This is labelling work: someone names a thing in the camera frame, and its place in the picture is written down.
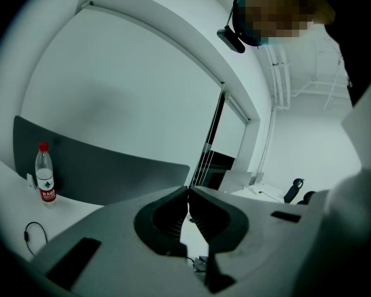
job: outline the white ceiling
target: white ceiling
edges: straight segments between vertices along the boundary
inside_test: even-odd
[[[217,1],[228,10],[229,14],[233,0]],[[255,52],[264,71],[270,91],[274,94],[271,66],[267,58],[267,52],[263,48],[264,46],[256,49]],[[274,46],[274,49],[280,59],[278,47]],[[291,94],[293,96],[308,82],[318,81],[327,83],[310,84],[302,94],[295,98],[292,97],[291,100],[300,100],[306,95],[317,96],[315,101],[321,100],[323,109],[330,96],[331,88],[335,80],[338,60],[341,59],[338,44],[327,34],[323,25],[314,25],[310,30],[304,32],[301,37],[295,38],[291,43],[285,44],[284,49],[288,62],[290,63]],[[330,114],[331,110],[337,110],[339,106],[341,109],[350,111],[351,102],[348,90],[346,89],[347,83],[348,77],[344,68],[344,63],[341,60],[336,86],[326,105],[327,114]]]

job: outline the water bottle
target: water bottle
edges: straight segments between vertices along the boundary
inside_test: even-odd
[[[54,171],[48,149],[49,145],[47,142],[40,142],[38,144],[36,178],[44,205],[48,208],[53,208],[56,205],[56,193],[54,188]]]

